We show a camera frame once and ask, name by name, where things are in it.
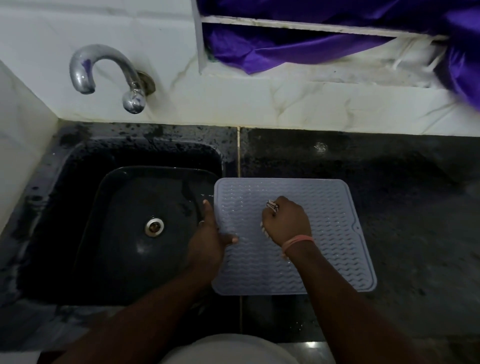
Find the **purple curtain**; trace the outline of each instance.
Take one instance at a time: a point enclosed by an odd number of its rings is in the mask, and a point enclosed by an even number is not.
[[[450,35],[451,84],[480,110],[480,0],[198,0],[203,15],[377,26]],[[248,74],[284,62],[316,64],[379,46],[391,38],[242,25],[203,24],[221,62]]]

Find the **chrome faucet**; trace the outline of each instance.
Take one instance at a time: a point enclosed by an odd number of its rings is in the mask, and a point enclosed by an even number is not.
[[[130,91],[123,94],[123,107],[132,114],[142,112],[146,104],[145,97],[155,92],[155,83],[146,73],[135,70],[132,63],[121,52],[109,46],[90,44],[81,47],[72,55],[70,78],[75,90],[84,95],[95,92],[92,69],[99,60],[111,60],[120,66],[130,87]]]

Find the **sink basin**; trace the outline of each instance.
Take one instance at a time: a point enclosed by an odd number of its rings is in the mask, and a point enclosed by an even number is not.
[[[217,179],[185,168],[122,167],[107,174],[76,257],[72,299],[128,305],[175,277]],[[157,225],[148,225],[153,219]]]
[[[65,158],[52,173],[57,176],[49,177],[54,184],[48,197],[27,201],[35,208],[26,212],[35,216],[36,209],[41,211],[35,228],[28,232],[20,221],[12,234],[19,241],[29,238],[16,277],[23,298],[59,305],[124,305],[181,268],[201,218],[201,201],[212,201],[225,164],[209,145],[146,135],[88,136],[74,148],[63,145],[64,151],[50,154],[58,160],[64,153]],[[156,238],[144,231],[152,217],[165,224]]]

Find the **gray silicone mat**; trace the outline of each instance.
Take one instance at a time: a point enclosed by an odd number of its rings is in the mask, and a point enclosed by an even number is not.
[[[302,205],[315,243],[358,291],[377,284],[350,190],[342,180],[222,178],[215,184],[215,215],[221,232],[238,235],[212,282],[221,295],[305,294],[293,264],[260,228],[267,200],[283,195]]]

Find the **black granite countertop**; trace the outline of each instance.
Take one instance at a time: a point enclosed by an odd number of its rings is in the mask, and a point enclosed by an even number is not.
[[[211,147],[221,158],[219,177],[240,170],[241,177],[344,180],[378,278],[365,297],[414,338],[480,335],[477,138],[248,128],[239,138],[238,150],[237,128],[67,123],[1,236],[0,350],[61,349],[121,309],[48,303],[19,289],[18,269],[28,265],[32,232],[73,151],[79,158],[92,148],[140,146],[160,153],[165,145],[177,148],[176,142]],[[306,295],[211,293],[183,319],[175,342],[228,332],[281,343],[324,340]]]

